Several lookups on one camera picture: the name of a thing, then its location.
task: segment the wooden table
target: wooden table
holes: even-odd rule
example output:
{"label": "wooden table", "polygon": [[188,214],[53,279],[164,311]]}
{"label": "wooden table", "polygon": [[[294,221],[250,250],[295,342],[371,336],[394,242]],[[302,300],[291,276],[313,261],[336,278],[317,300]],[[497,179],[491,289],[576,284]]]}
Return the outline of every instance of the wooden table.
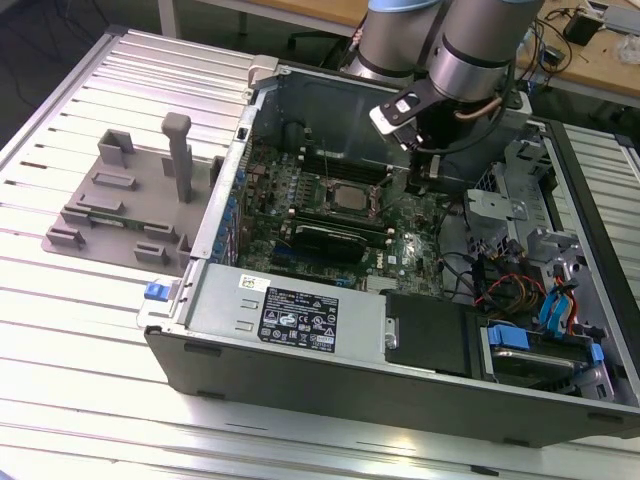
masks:
{"label": "wooden table", "polygon": [[[634,8],[626,0],[607,0],[607,3]],[[547,0],[538,16],[544,18],[555,8],[576,7],[581,4],[580,0]],[[568,21],[568,17],[559,17],[549,23],[562,32]],[[618,33],[603,30],[596,33],[586,47],[572,43],[573,61],[567,70],[552,77],[549,85],[640,108],[640,66],[625,65],[618,60],[616,46],[622,38]],[[567,45],[549,27],[545,28],[544,42],[568,53]],[[533,51],[531,45],[529,51],[523,52],[518,59],[518,67],[522,70],[530,63],[529,52]],[[541,69],[532,78],[537,83],[544,83],[546,79],[547,74]]]}
{"label": "wooden table", "polygon": [[[158,0],[162,34],[180,37],[177,0]],[[199,0],[209,5],[259,15],[350,37],[367,12],[368,0]],[[241,29],[246,17],[240,17]]]}
{"label": "wooden table", "polygon": [[[171,37],[180,36],[175,2],[177,0],[158,0],[162,33]],[[246,28],[246,14],[260,15],[315,30],[351,36],[355,27],[367,11],[367,0],[199,0],[210,5],[230,8],[241,12],[240,28]],[[633,8],[626,0],[607,0],[610,4],[619,4]],[[539,17],[555,9],[576,7],[581,0],[547,0]],[[560,17],[550,23],[562,31],[568,22]],[[596,97],[604,101],[640,108],[640,67],[623,65],[616,57],[615,48],[622,36],[610,32],[596,33],[586,47],[572,44],[573,61],[566,71],[554,76],[549,85],[564,90]],[[563,52],[566,44],[550,29],[546,28],[545,43]],[[524,52],[518,66],[524,70],[530,56]],[[544,83],[546,75],[541,70],[532,76],[537,83]]]}

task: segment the slotted metal surface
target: slotted metal surface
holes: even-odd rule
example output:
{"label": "slotted metal surface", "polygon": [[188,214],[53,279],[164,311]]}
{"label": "slotted metal surface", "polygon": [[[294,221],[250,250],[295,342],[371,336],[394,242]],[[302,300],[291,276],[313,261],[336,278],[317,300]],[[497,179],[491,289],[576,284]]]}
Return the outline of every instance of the slotted metal surface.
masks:
{"label": "slotted metal surface", "polygon": [[224,154],[250,59],[141,33],[103,38],[3,151],[0,471],[20,480],[464,480],[481,465],[501,478],[637,478],[638,440],[530,450],[184,396],[136,323],[157,275],[42,251],[107,126],[165,151],[158,122],[181,111],[197,127],[196,154]]}
{"label": "slotted metal surface", "polygon": [[[640,159],[613,135],[565,125],[600,217],[640,305]],[[560,188],[554,192],[565,230],[575,232]]]}

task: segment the copper pipe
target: copper pipe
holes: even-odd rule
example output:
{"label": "copper pipe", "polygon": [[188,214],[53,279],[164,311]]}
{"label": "copper pipe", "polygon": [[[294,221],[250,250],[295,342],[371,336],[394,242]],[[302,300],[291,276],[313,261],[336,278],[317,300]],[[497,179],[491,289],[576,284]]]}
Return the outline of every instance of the copper pipe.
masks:
{"label": "copper pipe", "polygon": [[502,105],[502,98],[496,97],[492,101],[487,103],[484,107],[476,110],[475,112],[462,113],[458,111],[454,113],[454,116],[456,117],[456,120],[459,120],[460,122],[472,122],[473,120],[477,120],[481,117],[484,117],[485,115],[490,114],[500,105]]}

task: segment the green circuit board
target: green circuit board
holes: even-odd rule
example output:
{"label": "green circuit board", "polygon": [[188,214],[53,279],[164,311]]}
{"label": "green circuit board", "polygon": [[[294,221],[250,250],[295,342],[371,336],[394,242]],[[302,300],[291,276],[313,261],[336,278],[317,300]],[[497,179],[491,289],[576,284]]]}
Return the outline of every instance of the green circuit board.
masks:
{"label": "green circuit board", "polygon": [[[383,186],[335,178],[334,172],[305,171],[292,155],[254,149],[247,165],[238,266],[362,291],[388,285],[441,296],[432,233],[433,216],[441,214],[438,196],[405,193],[403,171],[389,172],[379,182]],[[296,252],[292,230],[309,222],[366,239],[362,258],[339,262]]]}

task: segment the warning label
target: warning label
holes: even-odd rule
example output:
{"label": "warning label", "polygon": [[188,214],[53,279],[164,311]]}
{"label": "warning label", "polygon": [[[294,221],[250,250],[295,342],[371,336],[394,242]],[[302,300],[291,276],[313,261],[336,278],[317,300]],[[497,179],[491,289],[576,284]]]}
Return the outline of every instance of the warning label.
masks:
{"label": "warning label", "polygon": [[338,299],[267,288],[258,328],[263,342],[334,353]]}

